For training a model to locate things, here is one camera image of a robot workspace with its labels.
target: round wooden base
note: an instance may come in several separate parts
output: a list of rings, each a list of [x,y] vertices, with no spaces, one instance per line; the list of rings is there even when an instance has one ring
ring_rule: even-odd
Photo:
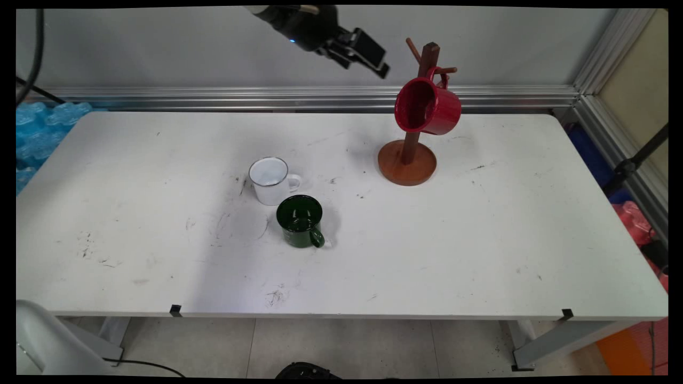
[[[418,143],[415,159],[405,165],[401,162],[403,140],[385,144],[377,156],[380,171],[385,178],[398,185],[419,185],[427,181],[436,169],[436,156],[427,146]]]

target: floor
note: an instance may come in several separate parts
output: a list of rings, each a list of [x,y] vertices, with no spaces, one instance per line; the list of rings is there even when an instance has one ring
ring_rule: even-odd
[[[103,320],[68,319],[94,333]],[[552,326],[535,324],[538,332]],[[609,374],[595,344],[535,372],[512,372],[512,339],[497,321],[133,318],[123,347],[124,359],[196,377],[271,379],[294,361],[343,379]],[[120,364],[116,372],[173,376],[137,364]]]

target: red mug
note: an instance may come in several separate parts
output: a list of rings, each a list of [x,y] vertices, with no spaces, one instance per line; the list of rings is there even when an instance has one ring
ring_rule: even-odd
[[[441,88],[434,85],[437,69],[430,68],[427,77],[410,80],[398,93],[393,116],[402,130],[444,135],[460,120],[462,105],[453,92],[446,90],[446,75],[441,74]]]

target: mug handle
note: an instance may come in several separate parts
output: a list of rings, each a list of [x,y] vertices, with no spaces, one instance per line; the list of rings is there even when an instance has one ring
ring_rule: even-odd
[[[441,67],[431,67],[431,68],[429,68],[429,70],[427,71],[427,78],[430,79],[430,80],[432,80],[432,81],[434,81],[434,73],[435,73],[436,70],[438,70],[438,69],[441,69]],[[441,88],[443,88],[444,90],[447,90],[447,89],[448,89],[448,76],[446,76],[445,73],[442,73],[442,74],[441,74]]]
[[[309,234],[311,235],[311,243],[313,243],[316,248],[322,248],[322,246],[325,245],[325,237],[323,237],[322,233],[317,228],[312,228]]]
[[[301,176],[295,174],[288,174],[287,179],[290,182],[290,192],[296,191],[301,186]]]

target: table leg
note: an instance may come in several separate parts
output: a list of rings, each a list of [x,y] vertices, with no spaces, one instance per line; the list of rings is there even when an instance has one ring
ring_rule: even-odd
[[[533,370],[546,361],[568,355],[634,324],[622,321],[564,321],[534,338],[533,328],[530,334],[525,321],[510,321],[508,325],[515,344],[513,355],[516,366],[513,369]]]
[[[129,322],[130,317],[107,317],[97,335],[67,321],[62,323],[97,355],[107,359],[119,360],[124,353],[121,342],[124,339]],[[111,365],[117,366],[118,363],[111,363]]]

